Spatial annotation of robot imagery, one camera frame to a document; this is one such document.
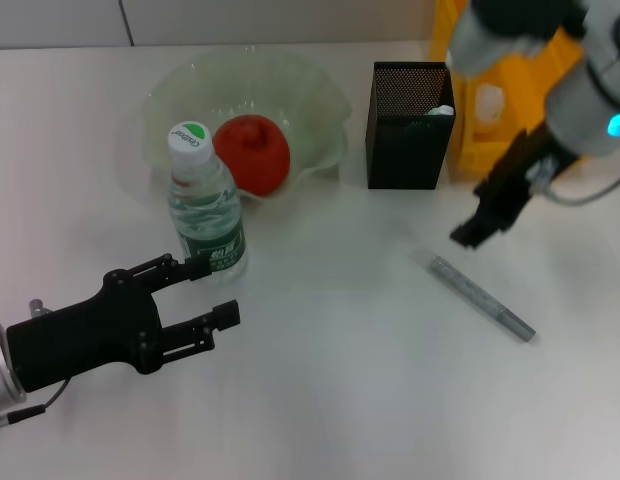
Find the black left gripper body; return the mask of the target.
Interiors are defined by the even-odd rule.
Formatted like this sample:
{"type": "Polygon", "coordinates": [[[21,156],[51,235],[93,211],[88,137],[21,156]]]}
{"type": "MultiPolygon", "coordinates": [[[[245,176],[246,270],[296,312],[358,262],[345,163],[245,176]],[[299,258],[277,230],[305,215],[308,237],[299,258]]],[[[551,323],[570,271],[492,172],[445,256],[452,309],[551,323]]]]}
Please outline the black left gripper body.
{"type": "Polygon", "coordinates": [[[81,303],[10,326],[12,367],[28,393],[109,363],[158,371],[161,322],[152,292],[122,271],[81,303]]]}

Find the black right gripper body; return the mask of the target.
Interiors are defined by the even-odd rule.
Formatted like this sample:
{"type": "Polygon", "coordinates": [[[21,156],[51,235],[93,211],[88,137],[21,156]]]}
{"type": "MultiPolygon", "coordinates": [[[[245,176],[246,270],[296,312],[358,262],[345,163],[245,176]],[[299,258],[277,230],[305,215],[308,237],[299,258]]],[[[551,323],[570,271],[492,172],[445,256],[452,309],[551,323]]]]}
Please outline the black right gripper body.
{"type": "Polygon", "coordinates": [[[531,199],[528,170],[552,152],[546,127],[518,134],[490,173],[474,189],[479,205],[474,215],[481,230],[508,230],[531,199]]]}

